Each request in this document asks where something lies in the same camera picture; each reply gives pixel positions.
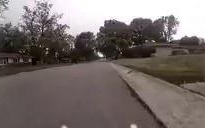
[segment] asphalt road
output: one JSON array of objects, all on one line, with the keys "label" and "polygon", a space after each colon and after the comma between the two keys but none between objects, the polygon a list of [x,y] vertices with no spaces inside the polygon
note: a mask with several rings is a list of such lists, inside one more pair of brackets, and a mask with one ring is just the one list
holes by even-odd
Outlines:
[{"label": "asphalt road", "polygon": [[159,128],[105,62],[0,78],[0,128]]}]

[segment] building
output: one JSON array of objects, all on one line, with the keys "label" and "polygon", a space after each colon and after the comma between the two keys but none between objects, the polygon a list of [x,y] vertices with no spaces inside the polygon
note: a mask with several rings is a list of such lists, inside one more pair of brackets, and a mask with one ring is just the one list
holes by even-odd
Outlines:
[{"label": "building", "polygon": [[17,53],[0,53],[0,66],[9,64],[24,64],[31,62],[31,56],[24,56]]},{"label": "building", "polygon": [[171,56],[173,52],[180,54],[203,54],[205,53],[205,48],[200,46],[190,46],[190,45],[180,45],[179,43],[149,43],[149,46],[154,46],[156,48],[156,53],[154,56]]}]

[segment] curb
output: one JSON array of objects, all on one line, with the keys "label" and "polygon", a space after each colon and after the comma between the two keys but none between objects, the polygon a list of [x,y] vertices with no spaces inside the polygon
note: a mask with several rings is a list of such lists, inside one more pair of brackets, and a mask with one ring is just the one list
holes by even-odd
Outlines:
[{"label": "curb", "polygon": [[110,64],[161,127],[205,128],[204,96],[147,74]]}]

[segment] grass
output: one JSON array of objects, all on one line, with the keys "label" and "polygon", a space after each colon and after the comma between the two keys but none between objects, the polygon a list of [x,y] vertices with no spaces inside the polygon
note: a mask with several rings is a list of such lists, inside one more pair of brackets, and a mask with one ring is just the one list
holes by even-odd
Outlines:
[{"label": "grass", "polygon": [[13,66],[5,66],[0,67],[0,77],[17,74],[20,72],[30,72],[34,70],[41,70],[46,68],[52,68],[52,67],[59,67],[59,66],[67,66],[70,64],[52,64],[52,65],[37,65],[37,66],[31,66],[31,65],[13,65]]},{"label": "grass", "polygon": [[115,63],[176,85],[205,81],[205,55],[120,59]]}]

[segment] overcast sky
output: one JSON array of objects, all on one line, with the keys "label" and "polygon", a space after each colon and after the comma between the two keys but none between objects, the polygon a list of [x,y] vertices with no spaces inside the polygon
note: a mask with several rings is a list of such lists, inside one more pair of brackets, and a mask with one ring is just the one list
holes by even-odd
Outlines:
[{"label": "overcast sky", "polygon": [[[173,14],[180,26],[175,38],[197,35],[205,38],[205,0],[48,0],[53,12],[63,13],[62,23],[76,35],[82,31],[98,32],[104,20],[116,19],[129,24],[133,18],[155,20]],[[17,23],[24,5],[33,6],[34,0],[10,0],[6,21]]]}]

